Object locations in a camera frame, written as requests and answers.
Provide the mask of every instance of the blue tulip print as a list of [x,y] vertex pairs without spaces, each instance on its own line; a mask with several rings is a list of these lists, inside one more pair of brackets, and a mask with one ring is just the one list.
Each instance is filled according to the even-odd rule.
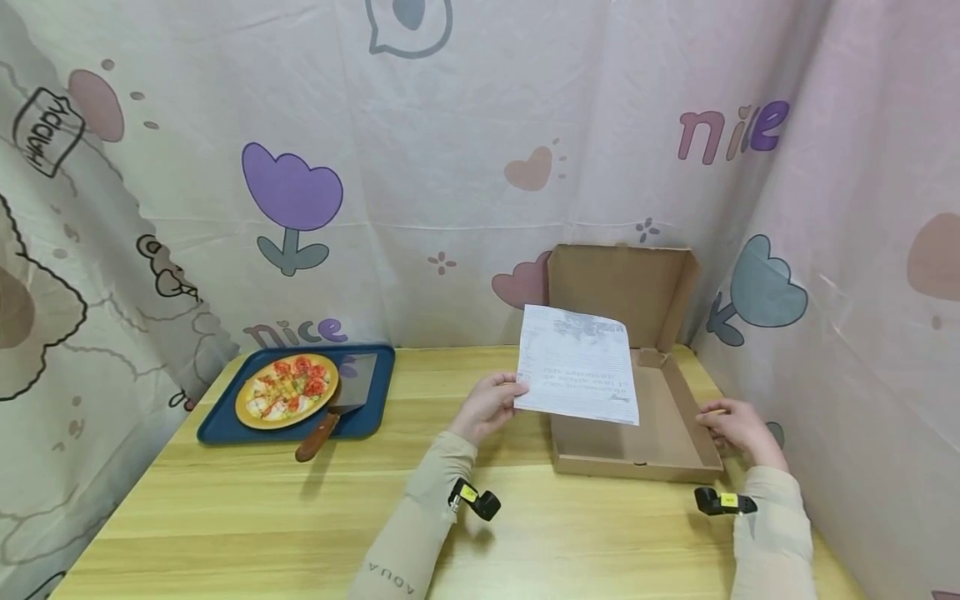
[[728,323],[736,315],[754,327],[771,328],[792,325],[806,312],[806,290],[790,280],[790,265],[770,252],[769,237],[750,238],[733,267],[730,301],[724,305],[723,293],[713,301],[707,332],[727,346],[743,346],[745,341]]

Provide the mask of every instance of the purple tulip print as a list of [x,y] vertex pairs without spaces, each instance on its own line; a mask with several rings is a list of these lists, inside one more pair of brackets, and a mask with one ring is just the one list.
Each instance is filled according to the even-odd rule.
[[324,244],[300,248],[300,232],[325,227],[340,211],[344,186],[327,167],[311,168],[297,155],[274,158],[266,148],[251,142],[243,149],[243,175],[257,207],[283,228],[282,246],[260,236],[256,245],[264,258],[292,277],[313,269],[330,254]]

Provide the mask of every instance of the cardboard pizza box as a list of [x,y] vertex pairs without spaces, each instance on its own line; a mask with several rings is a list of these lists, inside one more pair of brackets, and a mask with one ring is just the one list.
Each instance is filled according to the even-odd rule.
[[560,245],[550,306],[626,325],[640,426],[550,416],[558,473],[713,483],[724,471],[671,356],[700,265],[689,249]]

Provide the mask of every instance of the curtain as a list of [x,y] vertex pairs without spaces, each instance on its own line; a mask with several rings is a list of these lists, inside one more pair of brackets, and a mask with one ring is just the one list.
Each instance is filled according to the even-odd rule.
[[0,444],[64,447],[0,471],[25,482],[0,595],[56,584],[238,348],[515,343],[558,243],[692,248],[684,341],[770,416],[870,597],[960,590],[957,25],[950,0],[0,0],[25,340],[0,374],[44,366]]

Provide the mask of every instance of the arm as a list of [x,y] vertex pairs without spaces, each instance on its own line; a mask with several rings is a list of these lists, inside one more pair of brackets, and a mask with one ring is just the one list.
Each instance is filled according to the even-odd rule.
[[407,483],[393,516],[357,572],[350,600],[426,597],[437,557],[457,516],[447,500],[457,479],[469,480],[484,438],[514,416],[514,398],[526,392],[514,373],[481,379]]
[[766,423],[750,404],[729,399],[705,406],[697,421],[718,446],[740,448],[755,465],[747,471],[743,493],[757,510],[733,524],[731,600],[816,600],[813,540],[800,484]]
[[446,500],[457,478],[469,479],[476,453],[476,447],[463,438],[440,434],[367,552],[348,598],[426,597],[446,534],[457,518]]
[[813,540],[800,484],[778,468],[753,467],[743,493],[757,511],[738,516],[733,525],[731,600],[815,600]]

